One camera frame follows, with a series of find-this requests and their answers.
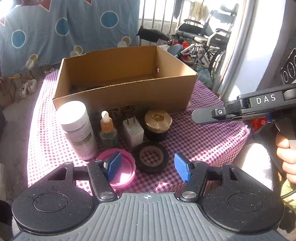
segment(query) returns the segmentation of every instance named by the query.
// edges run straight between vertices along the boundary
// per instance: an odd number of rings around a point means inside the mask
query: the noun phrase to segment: ribbed gray surface
[[[16,241],[284,241],[275,231],[237,235],[212,225],[195,204],[178,201],[174,194],[127,194],[100,204],[94,215],[76,230],[55,236],[20,233]]]

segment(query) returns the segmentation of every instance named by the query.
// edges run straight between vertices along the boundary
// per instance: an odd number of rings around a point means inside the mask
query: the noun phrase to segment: human hand
[[[283,162],[283,170],[287,173],[287,179],[296,183],[296,150],[290,149],[289,141],[281,133],[276,135],[276,154]]]

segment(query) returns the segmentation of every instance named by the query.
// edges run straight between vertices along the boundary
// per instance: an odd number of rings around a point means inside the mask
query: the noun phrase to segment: floor
[[[31,120],[42,81],[38,81],[36,91],[20,99],[15,93],[15,102],[4,110],[6,125],[0,139],[0,163],[4,166],[6,201],[12,201],[27,186],[27,153]]]

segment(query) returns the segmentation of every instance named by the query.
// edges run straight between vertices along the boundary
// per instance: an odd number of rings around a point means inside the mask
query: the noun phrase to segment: crosshair mark
[[[147,200],[150,199],[150,198],[153,198],[151,195],[147,194],[145,196],[142,196],[143,198],[146,198]]]

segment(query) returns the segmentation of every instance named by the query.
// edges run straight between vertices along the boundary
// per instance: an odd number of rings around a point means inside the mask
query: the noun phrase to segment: pink gingham tablecloth
[[[56,122],[56,110],[52,102],[58,72],[46,76],[37,99],[28,144],[28,186],[31,186],[63,162],[85,166],[87,162],[77,158]],[[166,169],[158,175],[146,175],[136,171],[128,192],[179,192],[184,186],[175,170],[176,152],[182,152],[189,160],[202,160],[211,166],[232,162],[239,153],[250,129],[241,122],[224,122],[197,125],[191,120],[194,109],[219,105],[222,102],[201,82],[197,81],[191,96],[191,107],[172,114],[173,123],[168,136],[161,144],[169,153]],[[126,145],[122,130],[118,128],[119,148],[131,151]],[[88,181],[77,181],[91,193]]]

